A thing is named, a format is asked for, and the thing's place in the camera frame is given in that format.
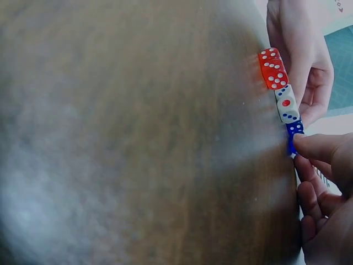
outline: fingernail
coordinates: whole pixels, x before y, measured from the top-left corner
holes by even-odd
[[[294,134],[293,138],[295,141],[297,141],[297,140],[304,138],[304,137],[306,137],[304,134]]]

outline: hand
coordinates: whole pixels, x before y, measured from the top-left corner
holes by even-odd
[[[306,0],[269,0],[267,27],[280,50],[305,126],[327,111],[334,70],[325,39]]]
[[[307,264],[353,264],[353,134],[295,136]],[[314,165],[341,190],[333,195]]]

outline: die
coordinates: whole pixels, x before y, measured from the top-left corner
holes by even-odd
[[[282,60],[280,52],[276,48],[268,48],[259,54],[259,60],[260,60],[261,66],[263,66],[264,63],[273,59]]]
[[[295,98],[292,86],[290,84],[286,85],[284,88],[275,90],[275,96],[277,101],[286,96]]]
[[[268,89],[281,89],[288,84],[288,75],[283,62],[279,59],[265,62],[261,71]]]
[[[296,121],[294,123],[286,124],[286,127],[289,133],[289,140],[288,140],[289,151],[290,153],[296,155],[297,150],[294,147],[293,139],[295,134],[304,134],[304,126],[303,126],[302,120],[299,119],[299,121]]]
[[[304,134],[304,126],[300,118],[294,123],[287,123],[286,127],[289,135],[291,136],[293,136],[294,134]]]
[[[283,123],[289,124],[300,119],[297,103],[292,97],[280,98],[277,102],[277,109]]]

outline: wood grain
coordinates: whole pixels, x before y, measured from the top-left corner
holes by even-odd
[[[250,1],[0,2],[2,264],[292,264]]]

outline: blue die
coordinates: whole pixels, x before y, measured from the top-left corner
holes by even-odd
[[[290,152],[297,154],[297,150],[294,148],[293,137],[294,134],[304,134],[304,126],[302,120],[296,121],[294,123],[286,124],[287,131],[289,133],[289,150]]]

